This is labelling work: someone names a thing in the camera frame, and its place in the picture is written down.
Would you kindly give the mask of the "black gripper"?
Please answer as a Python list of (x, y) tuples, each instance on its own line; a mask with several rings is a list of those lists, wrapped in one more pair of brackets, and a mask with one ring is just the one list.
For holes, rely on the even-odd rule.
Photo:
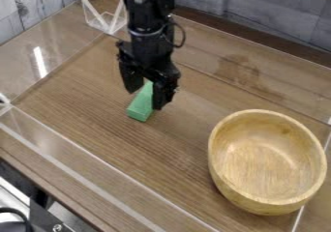
[(144, 85), (144, 79), (153, 81), (153, 108), (161, 110), (172, 102), (176, 94), (180, 70), (172, 61), (174, 43), (173, 33), (138, 37), (118, 41), (118, 61), (122, 80), (129, 93)]

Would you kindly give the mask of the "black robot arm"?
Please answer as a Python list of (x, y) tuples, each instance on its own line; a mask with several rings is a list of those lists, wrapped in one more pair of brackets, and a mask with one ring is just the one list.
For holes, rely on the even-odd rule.
[(181, 72), (172, 53), (184, 46), (187, 32), (172, 17), (176, 0), (124, 0), (129, 13), (130, 41), (118, 41), (118, 61), (125, 87), (134, 93), (144, 79), (153, 82), (152, 106), (172, 102)]

